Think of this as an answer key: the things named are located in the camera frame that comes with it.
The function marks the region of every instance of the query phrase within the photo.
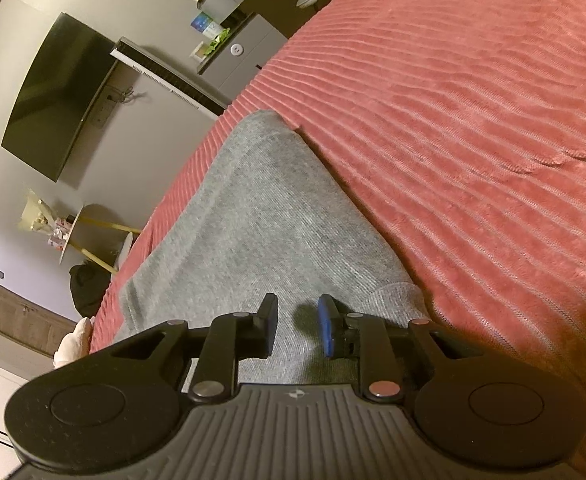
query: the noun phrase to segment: wall socket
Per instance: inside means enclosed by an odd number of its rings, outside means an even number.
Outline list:
[[[89,122],[96,128],[102,129],[111,117],[116,105],[120,104],[122,94],[112,88],[106,87],[97,98],[96,104],[91,110]]]

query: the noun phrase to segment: gray wall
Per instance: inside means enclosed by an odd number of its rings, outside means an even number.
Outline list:
[[[20,85],[59,14],[67,12],[112,40],[126,36],[188,67],[201,41],[189,26],[190,0],[2,0],[0,4],[0,142]],[[70,319],[79,319],[68,290],[68,269],[81,261],[69,251],[64,265],[41,235],[16,229],[24,194],[33,188],[60,212],[83,204],[107,208],[142,227],[212,121],[148,78],[121,66],[110,84],[133,84],[141,97],[116,109],[105,129],[84,128],[58,183],[39,175],[0,147],[0,283]]]

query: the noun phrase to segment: bed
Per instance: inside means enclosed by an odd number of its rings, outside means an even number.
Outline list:
[[[237,122],[279,112],[433,315],[586,398],[586,0],[333,0],[189,158],[108,290],[167,234]],[[574,460],[586,471],[586,440]]]

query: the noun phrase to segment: television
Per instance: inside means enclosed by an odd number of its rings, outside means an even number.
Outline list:
[[[117,63],[114,44],[68,14],[59,15],[22,84],[2,147],[57,182]]]

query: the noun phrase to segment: yellow table leg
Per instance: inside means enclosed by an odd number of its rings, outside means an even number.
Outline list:
[[[78,251],[80,251],[80,253],[83,254],[84,256],[86,256],[89,260],[95,262],[96,264],[98,264],[103,269],[108,270],[111,274],[115,274],[116,272],[118,272],[117,270],[115,270],[115,267],[112,267],[109,264],[105,263],[103,260],[101,260],[100,258],[98,258],[95,254],[87,251],[83,247],[80,247],[77,243],[72,242],[71,240],[69,240],[68,244],[71,247],[73,247],[73,248],[77,249]]]
[[[114,224],[112,222],[104,222],[102,220],[95,220],[93,218],[86,218],[84,216],[78,218],[78,222],[84,222],[85,224],[93,224],[100,227],[107,227],[109,229],[116,229],[118,231],[126,231],[128,233],[133,233],[137,235],[139,235],[142,232],[140,229],[135,229],[135,227],[127,227],[126,225]]]

